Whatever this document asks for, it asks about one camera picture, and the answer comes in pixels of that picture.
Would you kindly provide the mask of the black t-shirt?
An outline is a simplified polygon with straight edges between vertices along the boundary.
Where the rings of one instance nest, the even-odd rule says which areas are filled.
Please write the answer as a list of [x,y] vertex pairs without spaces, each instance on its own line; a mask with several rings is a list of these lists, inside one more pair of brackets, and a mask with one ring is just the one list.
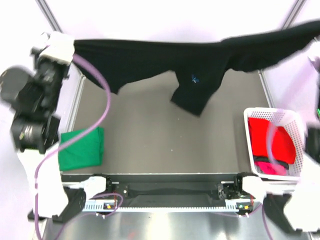
[[178,88],[171,101],[199,116],[228,70],[254,72],[302,50],[320,34],[319,21],[213,43],[80,39],[75,53],[106,79],[112,93],[126,84],[173,71]]

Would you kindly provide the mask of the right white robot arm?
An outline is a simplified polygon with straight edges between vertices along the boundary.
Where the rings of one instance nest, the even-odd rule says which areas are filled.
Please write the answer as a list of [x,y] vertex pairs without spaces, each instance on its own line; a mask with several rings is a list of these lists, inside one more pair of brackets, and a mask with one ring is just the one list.
[[276,127],[285,127],[289,123],[296,125],[289,129],[289,133],[301,163],[298,174],[274,175],[264,180],[265,175],[254,170],[252,175],[244,176],[233,185],[233,192],[239,198],[251,194],[262,203],[267,195],[284,197],[284,187],[288,186],[291,192],[283,208],[276,210],[276,218],[284,219],[292,230],[315,233],[320,229],[320,165],[305,152],[305,134],[307,123],[319,126],[311,114],[316,112],[316,98],[319,96],[320,42],[314,40],[298,60],[301,69],[283,92],[279,108],[256,108],[258,112],[270,114],[271,127],[264,139],[269,154]]

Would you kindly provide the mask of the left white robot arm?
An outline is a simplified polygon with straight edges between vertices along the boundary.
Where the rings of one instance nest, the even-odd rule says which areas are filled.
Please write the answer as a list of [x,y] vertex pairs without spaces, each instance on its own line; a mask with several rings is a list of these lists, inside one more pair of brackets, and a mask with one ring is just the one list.
[[84,58],[45,53],[34,55],[34,75],[20,66],[12,66],[0,77],[0,97],[15,111],[10,132],[31,190],[33,207],[28,218],[35,222],[50,218],[65,224],[83,210],[86,202],[87,195],[82,186],[63,186],[58,161],[60,151],[98,126],[95,123],[69,141],[59,142],[60,119],[55,111],[72,62],[85,67],[105,83],[99,71]]

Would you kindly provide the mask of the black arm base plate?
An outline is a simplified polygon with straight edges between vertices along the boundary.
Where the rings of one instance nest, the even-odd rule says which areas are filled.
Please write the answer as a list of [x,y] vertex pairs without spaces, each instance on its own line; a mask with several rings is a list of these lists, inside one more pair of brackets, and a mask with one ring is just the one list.
[[232,199],[247,196],[242,179],[256,177],[253,173],[162,173],[162,174],[101,174],[105,178],[102,190],[89,187],[90,198],[117,193],[125,199],[140,196],[182,196],[206,200]]

